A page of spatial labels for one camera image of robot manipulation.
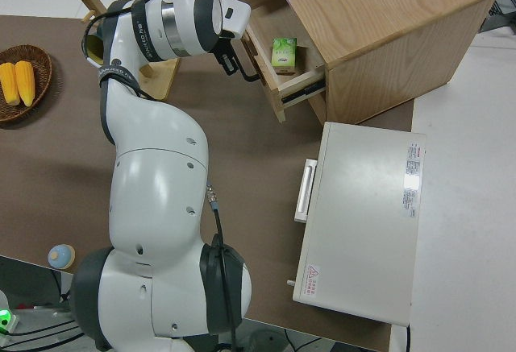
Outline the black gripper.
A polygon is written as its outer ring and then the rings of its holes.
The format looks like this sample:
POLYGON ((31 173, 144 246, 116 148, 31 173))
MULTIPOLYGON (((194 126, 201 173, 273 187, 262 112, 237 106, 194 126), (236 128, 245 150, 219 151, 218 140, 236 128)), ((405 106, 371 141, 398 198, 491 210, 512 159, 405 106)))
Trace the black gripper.
POLYGON ((239 67, 235 60, 237 54, 231 41, 235 39, 235 35, 228 31, 223 31, 214 46, 210 49, 210 53, 216 56, 216 60, 223 67, 224 72, 230 76, 238 72, 239 67))

